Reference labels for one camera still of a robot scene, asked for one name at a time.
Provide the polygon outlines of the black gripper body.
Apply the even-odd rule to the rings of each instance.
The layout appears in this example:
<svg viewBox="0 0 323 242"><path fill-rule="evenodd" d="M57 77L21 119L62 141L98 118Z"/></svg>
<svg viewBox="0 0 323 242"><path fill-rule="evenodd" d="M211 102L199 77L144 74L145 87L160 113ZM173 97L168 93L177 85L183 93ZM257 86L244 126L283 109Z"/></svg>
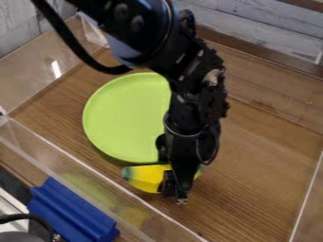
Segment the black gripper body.
<svg viewBox="0 0 323 242"><path fill-rule="evenodd" d="M171 164L176 184L191 186L199 166L211 163L217 156L220 122L183 130L165 116L163 125L164 133L155 141L157 160Z"/></svg>

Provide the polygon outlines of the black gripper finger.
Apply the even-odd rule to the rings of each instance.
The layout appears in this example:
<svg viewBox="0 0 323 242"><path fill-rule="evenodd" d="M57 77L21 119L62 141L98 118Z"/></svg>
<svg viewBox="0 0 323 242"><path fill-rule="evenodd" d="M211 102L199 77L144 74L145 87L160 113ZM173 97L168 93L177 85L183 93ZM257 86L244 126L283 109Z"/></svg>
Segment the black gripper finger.
<svg viewBox="0 0 323 242"><path fill-rule="evenodd" d="M193 186L193 173L173 172L167 170L163 174L163 180L159 185L159 192L164 198L176 198L176 204L188 202L188 193Z"/></svg>

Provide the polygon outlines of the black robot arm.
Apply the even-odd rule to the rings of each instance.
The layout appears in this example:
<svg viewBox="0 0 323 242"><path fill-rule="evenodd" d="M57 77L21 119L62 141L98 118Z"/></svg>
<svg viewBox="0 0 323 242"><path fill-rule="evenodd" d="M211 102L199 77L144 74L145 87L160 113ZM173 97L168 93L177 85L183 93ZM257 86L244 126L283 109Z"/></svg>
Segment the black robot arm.
<svg viewBox="0 0 323 242"><path fill-rule="evenodd" d="M223 60L196 35L195 15L172 0L66 1L107 33L119 62L151 69L169 83L164 132L155 146L171 169L159 191L185 203L199 168L219 154L220 119L229 109Z"/></svg>

